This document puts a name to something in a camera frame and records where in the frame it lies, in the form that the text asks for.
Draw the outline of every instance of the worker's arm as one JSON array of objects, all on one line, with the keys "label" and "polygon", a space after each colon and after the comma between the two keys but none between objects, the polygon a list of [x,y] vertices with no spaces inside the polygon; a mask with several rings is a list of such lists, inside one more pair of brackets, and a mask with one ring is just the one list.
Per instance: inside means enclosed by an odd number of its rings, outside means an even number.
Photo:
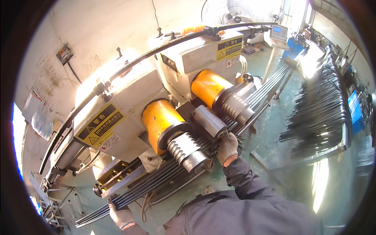
[{"label": "worker's arm", "polygon": [[286,201],[253,171],[249,164],[237,156],[238,140],[233,133],[222,137],[218,150],[218,160],[224,166],[227,184],[235,187],[239,199],[266,199],[269,202]]},{"label": "worker's arm", "polygon": [[138,224],[135,223],[133,219],[132,211],[125,206],[121,210],[116,210],[115,204],[111,201],[118,197],[119,195],[113,194],[107,200],[107,204],[110,208],[110,216],[115,224],[121,229],[123,235],[149,235],[145,232]]},{"label": "worker's arm", "polygon": [[227,167],[224,167],[223,172],[227,177],[227,184],[235,187],[239,199],[265,199],[269,202],[286,201],[256,175],[242,158],[236,157],[233,159]]}]

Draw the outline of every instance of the digital display screen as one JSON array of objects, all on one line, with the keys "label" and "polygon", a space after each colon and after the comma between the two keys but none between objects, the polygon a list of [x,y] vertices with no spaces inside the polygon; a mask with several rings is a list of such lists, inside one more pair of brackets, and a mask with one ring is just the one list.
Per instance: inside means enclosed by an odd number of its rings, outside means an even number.
[{"label": "digital display screen", "polygon": [[278,28],[278,27],[274,26],[273,27],[273,31],[277,32],[277,33],[280,33],[281,32],[281,28]]}]

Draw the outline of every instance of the concrete floor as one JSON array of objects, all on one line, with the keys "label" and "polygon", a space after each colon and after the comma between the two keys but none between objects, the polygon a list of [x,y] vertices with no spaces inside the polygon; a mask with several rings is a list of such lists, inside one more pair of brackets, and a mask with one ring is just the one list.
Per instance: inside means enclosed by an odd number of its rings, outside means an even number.
[{"label": "concrete floor", "polygon": [[[282,53],[282,50],[278,52],[270,74],[274,74],[284,65],[284,62],[280,62],[278,59]],[[248,61],[247,72],[252,75],[263,76],[270,54],[271,49],[264,47],[263,52],[260,51],[245,56]],[[288,200],[303,202],[312,207],[312,166],[303,166],[293,170],[277,172],[276,176],[284,184],[282,186],[272,177],[269,177],[264,168],[250,155],[250,152],[255,150],[270,168],[282,166],[290,162],[290,152],[295,142],[286,141],[280,143],[278,139],[279,134],[285,131],[285,126],[287,125],[286,119],[293,110],[295,95],[299,92],[302,80],[302,73],[300,71],[294,72],[289,83],[281,93],[280,99],[272,100],[271,107],[267,108],[255,123],[254,127],[257,133],[251,133],[250,130],[246,131],[243,135],[245,140],[241,144],[244,150],[240,157],[250,164],[256,174],[260,175],[271,187],[274,187],[279,195]],[[330,190],[327,190],[327,200],[323,203],[318,213],[320,215],[319,220],[323,226],[345,224],[349,218],[348,215],[350,214],[351,206],[344,205],[348,204],[354,197],[354,193],[352,192],[354,185],[353,172],[355,170],[354,159],[356,159],[357,152],[356,144],[356,142],[352,144],[352,147],[345,152],[341,161],[337,157],[332,157],[329,161],[330,173],[327,188]],[[61,182],[77,187],[77,193],[85,214],[91,213],[106,203],[106,200],[97,197],[92,192],[95,180],[91,170],[87,170],[74,178],[67,174],[61,179]],[[136,203],[131,203],[129,208],[133,212],[135,222],[144,230],[150,232],[150,234],[164,234],[163,224],[176,213],[182,203],[191,201],[198,194],[204,195],[207,186],[211,186],[215,190],[233,189],[233,187],[227,186],[226,178],[218,161],[215,163],[213,172],[205,173],[174,196],[149,208],[146,212],[146,223],[141,222],[141,209]],[[139,199],[138,202],[142,204],[143,199]],[[73,220],[68,225],[70,227],[64,230],[65,234],[120,234],[119,228],[109,216],[79,229],[74,227]]]}]

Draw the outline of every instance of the gloved hand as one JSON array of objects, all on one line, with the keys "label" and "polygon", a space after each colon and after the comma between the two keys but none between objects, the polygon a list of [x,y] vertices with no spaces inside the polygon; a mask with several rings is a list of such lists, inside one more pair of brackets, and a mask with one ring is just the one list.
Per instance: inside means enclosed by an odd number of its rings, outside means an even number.
[{"label": "gloved hand", "polygon": [[230,132],[227,131],[222,136],[222,141],[219,144],[218,148],[218,160],[223,165],[226,160],[233,156],[238,154],[238,140],[236,139],[236,136]]},{"label": "gloved hand", "polygon": [[117,198],[119,195],[113,194],[107,200],[107,204],[110,207],[110,216],[115,224],[121,229],[124,230],[132,225],[135,225],[132,211],[128,206],[122,208],[121,210],[116,210],[115,204],[111,201]]}]

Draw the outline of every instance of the blue machine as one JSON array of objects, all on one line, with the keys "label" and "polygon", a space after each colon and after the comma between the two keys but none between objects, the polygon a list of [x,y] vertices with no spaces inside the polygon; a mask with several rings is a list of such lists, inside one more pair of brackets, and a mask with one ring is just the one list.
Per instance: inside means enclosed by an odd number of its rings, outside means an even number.
[{"label": "blue machine", "polygon": [[349,97],[348,103],[351,112],[353,135],[355,135],[365,127],[362,110],[360,109],[360,104],[356,91],[354,91],[353,94]]},{"label": "blue machine", "polygon": [[296,40],[296,38],[294,37],[291,37],[287,40],[287,45],[290,49],[283,52],[282,59],[285,59],[287,56],[295,59],[300,52],[307,49],[306,46],[300,44],[299,40]]}]

